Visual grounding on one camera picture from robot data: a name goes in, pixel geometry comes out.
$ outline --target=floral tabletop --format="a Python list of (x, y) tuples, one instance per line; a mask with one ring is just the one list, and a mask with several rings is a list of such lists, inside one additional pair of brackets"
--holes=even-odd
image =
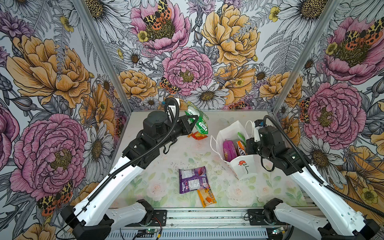
[[(237, 120), (245, 125), (248, 120), (256, 120), (267, 114), (254, 111), (234, 113), (207, 111), (206, 114), (210, 118), (209, 135), (216, 137), (221, 129)], [(119, 152), (122, 152), (135, 138), (147, 115), (148, 112), (133, 112)], [(211, 149), (210, 138), (197, 141), (192, 137), (182, 136), (171, 146), (168, 154), (161, 153), (126, 187), (112, 207), (129, 206), (139, 199), (147, 200), (153, 207), (202, 207), (196, 191), (179, 193), (179, 169), (202, 166), (207, 169), (208, 182), (217, 201), (217, 204), (210, 205), (212, 207), (261, 207), (274, 197), (282, 199), (291, 206), (306, 206), (301, 190), (295, 182), (279, 169), (267, 172), (262, 168), (258, 156), (255, 156), (254, 160), (257, 175), (238, 180), (232, 170)], [(265, 161), (264, 165), (271, 169), (272, 163)]]

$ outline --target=white paper bag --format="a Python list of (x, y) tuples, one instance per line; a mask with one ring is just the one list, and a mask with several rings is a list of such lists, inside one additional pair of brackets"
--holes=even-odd
[[(238, 141), (238, 136), (237, 136), (238, 132), (242, 133), (245, 139), (249, 138), (243, 125), (241, 125), (239, 121), (236, 121), (232, 123), (230, 126), (221, 130), (217, 134), (216, 139), (213, 136), (211, 136), (211, 148), (232, 169), (236, 177), (239, 180), (241, 180), (243, 178), (256, 175), (257, 171), (256, 171), (256, 165), (253, 159), (253, 155), (238, 156), (234, 158), (231, 162), (227, 162), (224, 158), (223, 143), (226, 140), (232, 140), (236, 147), (237, 141)], [(212, 147), (212, 139), (216, 142), (216, 150), (214, 150), (214, 148)]]

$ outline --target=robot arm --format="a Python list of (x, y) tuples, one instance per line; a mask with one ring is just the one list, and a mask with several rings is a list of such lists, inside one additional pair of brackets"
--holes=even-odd
[(263, 126), (264, 120), (255, 121), (255, 138), (247, 140), (247, 154), (258, 154), (273, 162), (274, 166), (290, 176), (316, 203), (326, 218), (318, 218), (292, 208), (279, 199), (264, 206), (266, 219), (289, 223), (316, 239), (371, 239), (379, 230), (373, 220), (366, 220), (361, 212), (353, 210), (339, 195), (327, 187), (304, 154), (304, 161), (293, 148), (286, 148), (281, 130)]
[(143, 121), (143, 130), (128, 144), (122, 157), (101, 183), (76, 206), (63, 208), (60, 214), (73, 229), (77, 240), (104, 240), (112, 230), (131, 223), (147, 225), (150, 222), (153, 208), (143, 199), (122, 209), (108, 208), (131, 180), (160, 155), (161, 147), (166, 153), (166, 144), (172, 142), (172, 145), (179, 136), (192, 132), (199, 116), (178, 115), (179, 106), (174, 98), (166, 102), (165, 112), (151, 112)]

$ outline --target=paper bag handle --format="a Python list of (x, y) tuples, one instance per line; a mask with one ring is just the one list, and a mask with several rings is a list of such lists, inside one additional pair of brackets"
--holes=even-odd
[(251, 120), (248, 120), (247, 123), (245, 124), (245, 132), (247, 131), (247, 125), (248, 123), (251, 122), (251, 126), (252, 126), (252, 133), (251, 133), (251, 136), (250, 137), (253, 137), (253, 129), (255, 128), (254, 125), (253, 125), (253, 122)]
[(210, 144), (211, 144), (211, 149), (212, 149), (212, 151), (214, 151), (215, 153), (217, 153), (218, 155), (220, 155), (220, 153), (216, 152), (216, 151), (214, 150), (214, 148), (212, 147), (212, 138), (214, 139), (215, 143), (217, 143), (217, 142), (216, 142), (216, 139), (211, 135), (211, 142), (210, 142)]

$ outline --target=green snack bag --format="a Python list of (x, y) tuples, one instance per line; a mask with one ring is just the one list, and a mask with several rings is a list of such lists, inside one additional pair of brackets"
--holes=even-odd
[(238, 132), (238, 133), (237, 133), (237, 137), (238, 137), (239, 140), (242, 142), (242, 144), (244, 144), (244, 146), (245, 146), (245, 143), (246, 143), (247, 141), (245, 140), (244, 135), (243, 135), (241, 132)]
[(207, 115), (205, 115), (199, 108), (197, 108), (190, 101), (188, 101), (187, 104), (188, 104), (188, 109), (185, 111), (185, 114), (188, 116), (198, 115), (199, 119), (197, 120), (195, 128), (200, 134), (208, 134), (207, 121), (209, 120), (209, 117), (207, 117)]

